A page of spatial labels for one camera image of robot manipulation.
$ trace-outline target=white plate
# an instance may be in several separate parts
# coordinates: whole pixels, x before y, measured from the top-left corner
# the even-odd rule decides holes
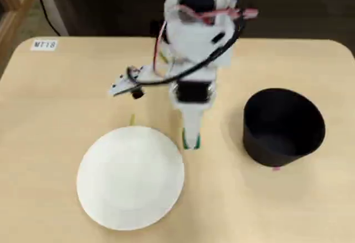
[[[79,201],[97,223],[134,230],[164,217],[184,184],[184,164],[175,144],[143,126],[115,129],[84,155],[77,177]]]

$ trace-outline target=wooden cabinet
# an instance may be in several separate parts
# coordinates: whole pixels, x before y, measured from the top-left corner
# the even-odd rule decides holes
[[[0,0],[0,62],[33,0]]]

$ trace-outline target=wooden table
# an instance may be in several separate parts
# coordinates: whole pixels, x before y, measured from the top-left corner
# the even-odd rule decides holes
[[[181,149],[181,116],[167,87],[111,98],[127,65],[151,61],[149,38],[60,38],[53,52],[22,43],[0,81],[0,239],[36,243],[354,243],[355,62],[330,40],[241,39],[221,68],[204,115],[201,149]],[[279,171],[241,144],[242,110],[258,90],[282,87],[312,100],[326,122],[313,154]],[[138,231],[100,227],[79,205],[75,179],[86,150],[136,123],[171,137],[184,156],[181,197]]]

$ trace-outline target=black bowl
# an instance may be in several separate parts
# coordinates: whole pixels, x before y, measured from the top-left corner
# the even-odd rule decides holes
[[[262,90],[244,107],[244,148],[266,166],[283,166],[314,152],[325,133],[317,107],[291,90]]]

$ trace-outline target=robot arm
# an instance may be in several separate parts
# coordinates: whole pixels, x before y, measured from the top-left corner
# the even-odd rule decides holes
[[[245,20],[257,16],[257,10],[242,11],[236,8],[237,3],[238,0],[166,0],[165,22],[156,41],[153,64],[128,68],[109,93],[131,92],[134,98],[140,98],[143,86],[170,85],[172,104],[184,118],[184,147],[197,149],[203,112],[216,97],[217,68],[230,64],[230,47],[239,38]],[[158,54],[165,57],[165,75],[156,70]]]

